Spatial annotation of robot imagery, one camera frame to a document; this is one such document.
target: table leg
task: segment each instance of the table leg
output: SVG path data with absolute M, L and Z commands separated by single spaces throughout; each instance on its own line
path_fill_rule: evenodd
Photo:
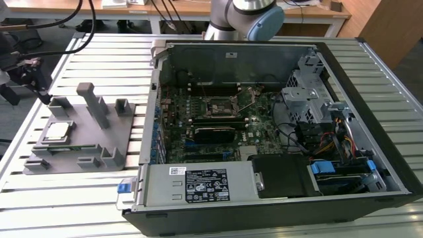
M 161 31 L 161 16 L 150 16 L 149 20 L 150 20 L 150 25 L 151 25 L 151 33 L 154 35 L 161 35 L 162 34 L 162 31 Z
M 326 32 L 325 37 L 337 37 L 338 36 L 338 33 L 343 27 L 345 21 L 346 21 L 346 19 L 343 19 L 343 18 L 334 19 L 334 22 L 329 28 L 329 31 Z

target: gray fixture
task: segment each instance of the gray fixture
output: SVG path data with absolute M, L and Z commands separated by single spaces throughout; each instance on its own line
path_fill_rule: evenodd
M 66 97 L 52 98 L 52 116 L 24 164 L 27 175 L 125 168 L 135 104 L 127 99 L 106 104 L 94 94 L 93 83 L 80 83 L 76 92 L 87 105 L 72 105 Z

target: metal bracket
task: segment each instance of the metal bracket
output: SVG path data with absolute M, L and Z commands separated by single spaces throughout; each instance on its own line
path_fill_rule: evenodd
M 166 40 L 154 40 L 151 43 L 151 57 L 154 60 L 167 54 L 167 42 Z

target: power cable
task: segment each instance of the power cable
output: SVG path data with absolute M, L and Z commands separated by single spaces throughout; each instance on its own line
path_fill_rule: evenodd
M 163 15 L 162 11 L 161 11 L 159 8 L 158 8 L 158 5 L 157 5 L 157 3 L 155 3 L 155 0 L 151 0 L 151 3 L 153 3 L 153 5 L 154 5 L 154 8 L 157 9 L 157 11 L 158 11 L 161 17 L 163 18 L 163 21 L 165 21 L 166 24 L 169 25 L 169 27 L 170 27 L 174 31 L 178 32 L 178 30 L 177 30 L 177 25 L 175 25 L 175 23 L 174 23 L 174 19 L 173 19 L 173 22 L 166 19 L 166 17 L 165 17 L 165 15 Z
M 174 10 L 175 10 L 175 13 L 177 13 L 177 16 L 178 16 L 179 21 L 182 21 L 182 22 L 185 23 L 189 32 L 193 33 L 193 29 L 189 27 L 186 21 L 183 21 L 183 19 L 182 19 L 181 16 L 179 16 L 179 13 L 178 13 L 177 7 L 175 7 L 175 5 L 174 5 L 174 3 L 173 3 L 173 0 L 169 0 L 169 2 L 170 2 L 171 5 L 173 5 L 173 8 L 174 8 Z
M 70 55 L 70 54 L 75 54 L 78 52 L 80 52 L 87 45 L 90 44 L 93 37 L 94 37 L 94 33 L 95 33 L 95 29 L 97 29 L 97 14 L 95 14 L 95 8 L 94 8 L 94 3 L 93 0 L 88 0 L 90 2 L 90 7 L 91 7 L 91 15 L 93 15 L 93 26 L 91 26 L 91 32 L 90 32 L 90 36 L 87 41 L 84 42 L 84 44 L 75 50 L 71 51 L 50 51 L 50 52 L 38 52 L 38 53 L 31 53 L 31 54 L 24 54 L 19 56 L 19 60 L 27 60 L 31 58 L 36 58 L 40 56 L 54 56 L 54 55 Z
M 302 35 L 302 28 L 303 28 L 303 23 L 305 23 L 305 13 L 303 13 L 303 6 L 311 6 L 310 4 L 298 4 L 295 1 L 294 4 L 290 4 L 286 0 L 283 0 L 286 4 L 291 5 L 291 6 L 298 6 L 302 12 L 302 24 L 299 25 L 299 36 Z
M 4 26 L 4 27 L 0 27 L 0 31 L 14 31 L 14 29 L 31 30 L 31 29 L 40 29 L 40 28 L 47 28 L 47 27 L 52 27 L 52 26 L 59 26 L 60 24 L 67 23 L 78 15 L 80 8 L 82 8 L 82 4 L 83 4 L 83 0 L 79 0 L 75 11 L 66 19 L 62 19 L 60 21 L 47 23 L 47 24 L 40 24 L 40 25 Z

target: barcode sticker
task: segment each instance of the barcode sticker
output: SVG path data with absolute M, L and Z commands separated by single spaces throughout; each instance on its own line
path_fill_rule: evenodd
M 130 13 L 147 14 L 147 11 L 130 11 Z
M 187 167 L 170 167 L 170 175 L 185 175 Z

